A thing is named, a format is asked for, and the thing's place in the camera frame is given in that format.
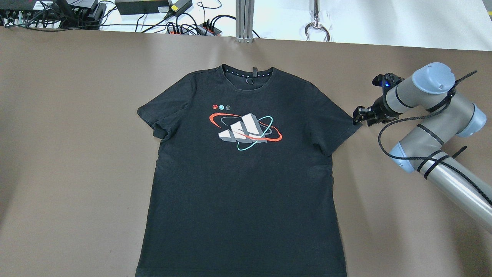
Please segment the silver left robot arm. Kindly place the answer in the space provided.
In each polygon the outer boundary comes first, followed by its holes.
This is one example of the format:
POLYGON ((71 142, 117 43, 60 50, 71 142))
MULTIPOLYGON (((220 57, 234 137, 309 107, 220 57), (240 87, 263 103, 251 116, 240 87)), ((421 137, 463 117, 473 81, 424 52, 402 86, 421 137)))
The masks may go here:
POLYGON ((442 150, 452 137, 469 137, 480 131, 487 116, 456 89, 463 79, 440 62, 429 63, 411 77, 377 75, 372 83, 382 95, 369 107, 358 106, 353 124, 382 123, 385 128, 404 122, 400 116, 415 107, 428 114, 403 139, 381 150, 406 172, 418 172, 488 232, 492 227, 491 186, 442 150))

